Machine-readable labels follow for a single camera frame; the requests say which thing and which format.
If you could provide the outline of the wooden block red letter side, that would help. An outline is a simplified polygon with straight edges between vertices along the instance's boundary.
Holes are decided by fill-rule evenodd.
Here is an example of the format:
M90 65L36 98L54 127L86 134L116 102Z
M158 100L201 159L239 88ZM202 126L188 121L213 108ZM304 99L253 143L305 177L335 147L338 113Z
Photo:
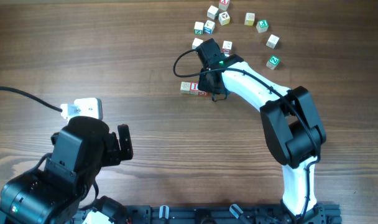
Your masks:
M199 94L200 96L207 96L207 95L208 95L208 92L206 92L206 91L199 91L198 94Z

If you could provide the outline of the wooden block red letter I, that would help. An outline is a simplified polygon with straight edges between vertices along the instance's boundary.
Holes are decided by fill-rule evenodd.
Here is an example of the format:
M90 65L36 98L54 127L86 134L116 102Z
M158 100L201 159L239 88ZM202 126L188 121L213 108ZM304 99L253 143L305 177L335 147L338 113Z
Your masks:
M191 95L199 95L198 83L196 83L196 82L190 83L190 94Z

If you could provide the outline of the wooden block blue side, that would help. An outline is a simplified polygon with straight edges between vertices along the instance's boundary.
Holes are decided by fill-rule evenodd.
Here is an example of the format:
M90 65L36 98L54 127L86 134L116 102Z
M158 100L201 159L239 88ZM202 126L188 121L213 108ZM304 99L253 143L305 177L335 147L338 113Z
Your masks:
M190 82L181 82L180 93L190 94L190 87L191 87Z

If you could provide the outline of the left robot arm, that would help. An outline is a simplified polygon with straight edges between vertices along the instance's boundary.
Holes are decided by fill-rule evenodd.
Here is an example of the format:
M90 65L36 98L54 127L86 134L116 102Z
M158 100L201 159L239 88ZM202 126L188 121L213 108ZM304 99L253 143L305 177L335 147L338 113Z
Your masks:
M66 223L104 167L133 158L129 127L77 116L51 137L53 151L11 179L0 193L0 223Z

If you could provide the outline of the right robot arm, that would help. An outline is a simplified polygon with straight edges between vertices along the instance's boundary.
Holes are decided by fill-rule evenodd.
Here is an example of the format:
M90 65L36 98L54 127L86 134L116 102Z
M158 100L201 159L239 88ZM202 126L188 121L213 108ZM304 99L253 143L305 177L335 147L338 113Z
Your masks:
M283 204L297 220L316 205L314 169L326 141L310 92L280 86L254 71L243 58L226 56L213 39L195 48L203 68L198 88L212 94L233 92L260 112L267 147L283 169Z

